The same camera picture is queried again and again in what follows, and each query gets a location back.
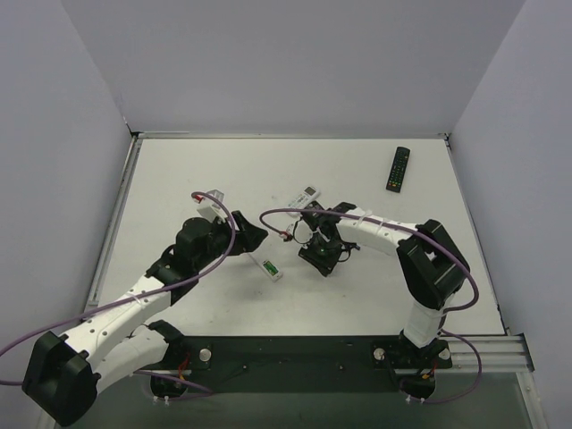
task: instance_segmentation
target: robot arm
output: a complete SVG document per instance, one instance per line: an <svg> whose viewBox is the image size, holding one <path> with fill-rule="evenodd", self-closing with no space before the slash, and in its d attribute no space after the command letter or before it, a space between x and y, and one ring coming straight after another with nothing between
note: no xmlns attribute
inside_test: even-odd
<svg viewBox="0 0 572 429"><path fill-rule="evenodd" d="M318 209L323 209L317 202L314 204ZM299 255L324 276L333 270L345 248L361 245L389 256L397 256L409 292L415 299L403 334L419 349L429 346L436 339L444 310L463 285L465 275L445 255L424 240L409 232L395 230L385 225L401 225L422 232L444 246L469 269L467 261L450 235L439 222L434 220L424 224L401 223L369 215L349 203L340 203L332 211L345 213L357 219L368 217L379 221L380 224L356 219L340 219L335 215L303 213L302 219L315 233L308 244L299 251Z"/></svg>
<svg viewBox="0 0 572 429"><path fill-rule="evenodd" d="M198 280L158 290L195 277L229 247L231 227L217 206L205 200L198 211L204 217L187 220L175 244L118 299L130 301L93 315L60 336L46 332L34 344L22 389L60 425L83 416L111 383L163 359L168 340L159 332L146 329L125 338L149 317L174 305ZM232 218L238 230L230 256L254 251L267 237L267 231L250 224L240 212L232 212Z"/></svg>

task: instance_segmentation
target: wall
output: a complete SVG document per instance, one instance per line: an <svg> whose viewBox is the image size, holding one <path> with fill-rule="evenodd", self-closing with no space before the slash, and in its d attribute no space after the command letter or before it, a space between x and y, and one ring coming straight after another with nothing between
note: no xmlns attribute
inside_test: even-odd
<svg viewBox="0 0 572 429"><path fill-rule="evenodd" d="M452 153L552 428L570 427L572 4L528 0L453 131Z"/></svg>
<svg viewBox="0 0 572 429"><path fill-rule="evenodd" d="M63 0L133 130L451 131L524 0Z"/></svg>
<svg viewBox="0 0 572 429"><path fill-rule="evenodd" d="M0 4L0 343L82 307L130 135L57 0ZM31 342L0 359L23 377ZM0 426L39 408L0 387Z"/></svg>

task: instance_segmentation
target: table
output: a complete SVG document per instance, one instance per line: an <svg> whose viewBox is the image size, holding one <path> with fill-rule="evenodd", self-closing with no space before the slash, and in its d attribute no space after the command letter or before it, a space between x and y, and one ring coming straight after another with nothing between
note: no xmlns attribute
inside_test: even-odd
<svg viewBox="0 0 572 429"><path fill-rule="evenodd" d="M385 190L396 146L411 149L400 194ZM471 266L481 292L476 306L448 317L461 334L504 334L448 149L441 139L143 139L100 303L121 296L182 223L197 216L194 190L219 189L224 204L259 225L258 215L285 206L308 184L323 206L348 201L403 222L443 223ZM268 220L282 228L287 214ZM298 257L299 245L271 234L258 255L284 271L271 282L246 255L228 258L175 306L156 315L187 335L392 335L413 299L396 257L353 252L327 278ZM453 305L472 298L468 282Z"/></svg>

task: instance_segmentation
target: purple cable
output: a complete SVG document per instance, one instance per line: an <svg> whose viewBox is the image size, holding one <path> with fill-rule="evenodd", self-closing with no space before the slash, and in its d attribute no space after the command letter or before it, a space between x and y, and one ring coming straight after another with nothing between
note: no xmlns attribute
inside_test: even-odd
<svg viewBox="0 0 572 429"><path fill-rule="evenodd" d="M201 384L197 384L197 383L193 383L190 382L189 380L182 380L180 378L177 377L173 377L171 375L167 375L167 374L159 374L159 373L154 373L153 371L143 371L143 370L138 370L135 371L134 374L137 375L148 375L150 377L155 377L155 378L161 378L163 380L168 380L170 382L175 382L175 383L180 383L180 384L184 384L187 387L192 387L193 389L199 389L200 391L203 391L204 393L191 393L189 395L185 395L185 396L180 396L178 398L169 398L169 400L173 400L173 401L179 401L179 400L193 400L195 398L206 398L208 396L212 396L213 395L213 391L211 391L208 387L205 387Z"/></svg>
<svg viewBox="0 0 572 429"><path fill-rule="evenodd" d="M460 335L457 335L456 333L448 332L448 331L445 331L444 329L441 329L441 332L443 332L448 337L454 337L457 340L463 341L468 347L471 348L471 350L473 350L473 352L475 353L476 362L477 362L478 367L479 367L479 369L476 373L475 381L465 391L462 391L461 393L457 393L456 395L453 395L453 396L449 396L448 398L443 398L442 400L423 400L422 401L419 398L416 398L414 396L409 395L409 397L416 402L423 402L424 404L427 404L427 405L441 405L441 404L446 404L448 402L452 402L453 400L459 400L459 399L463 398L464 396L467 396L474 389L476 389L478 387L479 383L481 382L481 379L483 378L483 361L481 360L481 355L479 354L475 345L471 341L467 340L464 337L461 337ZM401 389L403 388L403 380L401 380L400 388Z"/></svg>
<svg viewBox="0 0 572 429"><path fill-rule="evenodd" d="M471 287L473 288L473 298L469 302L467 302L466 304L463 304L462 306L445 308L445 310L443 311L444 315L447 313L450 313L451 311L460 311L460 310L466 310L467 308L471 308L479 300L479 289L476 286L475 279L473 278L471 273L467 270L467 268L461 263L461 261L459 261L457 259L457 257L455 257L455 255L450 253L446 248L444 248L441 244L439 244L435 240L431 239L430 237L427 237L422 232L419 232L417 230L412 230L406 226L382 222L382 221L379 221L377 219L372 219L371 217L364 217L362 219L360 216L356 216L354 214L338 213L338 212L333 212L331 210L317 210L317 209L308 209L308 208L273 208L272 210L266 210L258 218L260 220L260 223L263 224L269 230L272 230L274 232L278 232L278 234L280 234L280 235L285 235L288 233L286 231L280 231L277 228L274 228L272 225L270 225L269 223L267 223L264 220L264 218L266 216L272 215L274 213L318 213L320 215L335 215L335 216L339 216L339 217L345 217L348 219L353 219L355 221L363 220L365 222L374 223L376 225L386 226L388 228L392 228L393 230L408 232L412 235L415 235L416 237L419 237L421 240L424 240L427 243L431 244L434 248L439 250L441 253L443 253L443 255L445 255L448 259L450 259L450 261L453 262L453 264L455 264L463 272L463 274L467 277L468 282L471 284Z"/></svg>
<svg viewBox="0 0 572 429"><path fill-rule="evenodd" d="M236 224L234 222L234 218L232 217L232 214L229 211L229 209L226 208L226 206L224 206L223 203L221 201L219 201L218 199L216 199L215 197L213 197L209 194L206 194L205 192L193 192L190 195L192 197L199 196L199 197L208 198L211 201L215 202L224 211L224 214L227 217L229 226L231 227L231 241L229 243L229 247L224 251L223 255L221 257L219 257L218 260L214 264L209 266L202 273L199 273L199 274L197 274L197 275L195 275L195 276L193 276L187 280L184 280L182 282L178 282L178 283L172 284L170 286L167 286L167 287L164 287L161 289L151 290L151 291L145 292L145 293L140 293L139 295L134 296L134 297L129 297L126 299L120 299L119 301L114 301L114 302L111 302L109 304L105 304L104 306L101 306L98 308L93 308L89 311L86 311L85 313L81 313L80 315L75 315L74 317L70 317L69 319L63 320L62 322L56 322L54 324L49 324L49 325L44 326L42 328L38 328L35 331L28 332L27 334L22 335L20 338L12 341L10 344L5 346L4 348L0 349L0 358L3 355L5 355L8 351L10 351L14 347L16 347L17 345L23 343L25 340L29 340L30 338L35 337L36 335L39 335L43 332L50 331L50 330L55 329L55 328L59 328L60 326L65 326L67 324L70 324L71 322L76 322L76 321L78 321L80 319L84 319L86 317L91 317L93 315L96 315L97 313L101 313L102 311L106 311L110 308L122 306L123 304L127 304L128 302L132 302L132 301L135 301L137 299L150 297L150 296L156 295L158 293L168 292L170 290L177 289L177 288L180 288L182 286L186 286L187 284L192 283L195 280L201 279L202 277L205 277L207 274L210 274L212 271L214 271L224 261L224 259L226 259L226 257L231 253L232 247L234 246L234 241L236 239L236 231L235 231ZM2 386L21 386L22 382L0 380L0 385L2 385Z"/></svg>

